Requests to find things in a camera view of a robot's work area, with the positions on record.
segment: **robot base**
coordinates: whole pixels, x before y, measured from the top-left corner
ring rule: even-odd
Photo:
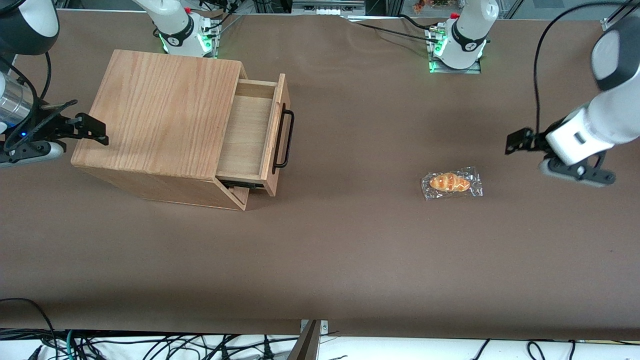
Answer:
[[[444,27],[444,25],[445,24],[441,22],[438,24],[437,28],[440,29]],[[442,32],[436,30],[435,27],[432,29],[435,31],[424,30],[424,36],[429,39],[441,40],[443,36]],[[445,74],[480,74],[480,60],[476,60],[476,62],[467,69],[452,69],[433,54],[440,43],[433,43],[430,41],[427,41],[426,43],[427,53],[429,54],[429,72],[441,72]]]
[[[190,36],[190,46],[172,46],[167,44],[162,37],[163,50],[167,54],[183,56],[203,56],[205,58],[218,58],[220,48],[220,33],[222,30],[221,19],[202,17],[197,13],[190,15],[198,25],[198,31]]]

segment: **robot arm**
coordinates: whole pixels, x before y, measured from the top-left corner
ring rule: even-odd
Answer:
[[[5,11],[0,9],[0,53],[42,55],[58,39],[60,25],[51,0],[25,0],[17,9]]]
[[[507,137],[505,154],[543,151],[540,170],[550,176],[593,186],[615,182],[600,168],[606,150],[640,136],[640,18],[625,17],[609,28],[591,52],[591,70],[602,91],[593,100],[553,123],[544,133],[525,128]],[[595,165],[588,158],[598,158]]]
[[[51,0],[15,0],[0,8],[0,24],[0,54],[44,54],[58,37],[58,15]],[[60,115],[77,101],[46,103],[18,69],[6,64],[23,83],[0,74],[0,168],[57,158],[66,151],[61,138],[109,143],[106,127],[97,119],[85,113],[72,119]]]
[[[459,18],[438,25],[445,27],[445,38],[434,55],[450,68],[469,68],[482,55],[498,13],[496,0],[468,0]]]
[[[591,68],[602,93],[546,136],[567,165],[640,136],[639,33],[640,19],[627,17],[609,28],[594,46]]]
[[[219,33],[220,27],[211,19],[183,8],[179,0],[133,1],[153,20],[168,54],[215,56],[212,38]]]

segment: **drawer handle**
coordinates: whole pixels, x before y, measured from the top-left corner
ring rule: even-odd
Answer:
[[[282,114],[280,115],[280,126],[278,127],[278,139],[276,140],[276,150],[275,155],[273,156],[273,168],[271,169],[271,173],[276,173],[276,168],[283,168],[287,166],[289,162],[289,150],[291,150],[291,134],[293,133],[293,120],[295,116],[293,115],[293,111],[286,108],[286,104],[282,104]],[[282,126],[284,125],[284,115],[291,116],[291,123],[289,124],[289,138],[287,139],[287,152],[284,156],[284,161],[282,164],[278,164],[278,153],[280,152],[280,137],[282,136]]]

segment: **wood grain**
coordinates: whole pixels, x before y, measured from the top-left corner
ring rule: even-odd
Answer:
[[[81,169],[142,199],[231,210],[244,210],[246,207],[248,192],[239,194],[244,200],[241,201],[217,179],[201,181],[106,168],[81,167]]]
[[[260,167],[260,178],[263,179],[264,188],[267,190],[270,196],[276,195],[276,189],[278,185],[278,177],[280,176],[280,169],[277,168],[275,174],[272,174],[272,166],[274,159],[274,151],[276,138],[278,136],[278,127],[280,126],[280,116],[282,114],[282,108],[286,106],[287,109],[291,109],[291,101],[289,100],[289,89],[287,88],[287,80],[284,74],[280,74],[278,80],[278,88],[276,89],[276,95],[274,97],[277,105],[273,106],[269,118],[269,132],[264,144],[264,159],[262,166]],[[278,149],[278,162],[284,161],[285,153],[287,150],[287,139],[289,135],[290,121],[288,116],[285,116],[285,123],[282,125],[282,133],[280,134],[280,148]]]
[[[218,179],[260,181],[271,103],[272,99],[236,96],[220,153]]]
[[[243,204],[246,205],[247,199],[249,199],[249,188],[240,188],[237,186],[231,186],[229,188],[229,192],[234,194],[234,196],[240,200]]]
[[[271,173],[283,99],[289,102],[285,75],[277,83],[239,80],[218,163],[218,179],[261,184],[275,196],[279,169]],[[288,123],[282,129],[279,161],[284,159]]]
[[[242,63],[113,52],[90,115],[109,146],[80,140],[72,163],[213,180]]]

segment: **table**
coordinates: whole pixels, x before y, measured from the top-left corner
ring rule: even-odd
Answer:
[[[88,111],[113,49],[160,51],[144,13],[60,12],[47,100]],[[404,20],[371,24],[419,35]],[[3,296],[56,327],[638,339],[640,142],[613,149],[618,180],[542,176],[503,155],[534,123],[542,21],[496,22],[478,76],[430,74],[419,40],[340,17],[246,16],[220,58],[252,79],[287,74],[296,112],[278,196],[247,212],[137,199],[61,160],[2,172]],[[540,60],[543,127],[596,94],[597,22],[561,22]],[[17,62],[36,87],[44,57]],[[473,165],[482,198],[426,202],[420,178]],[[2,326],[44,326],[32,309]]]

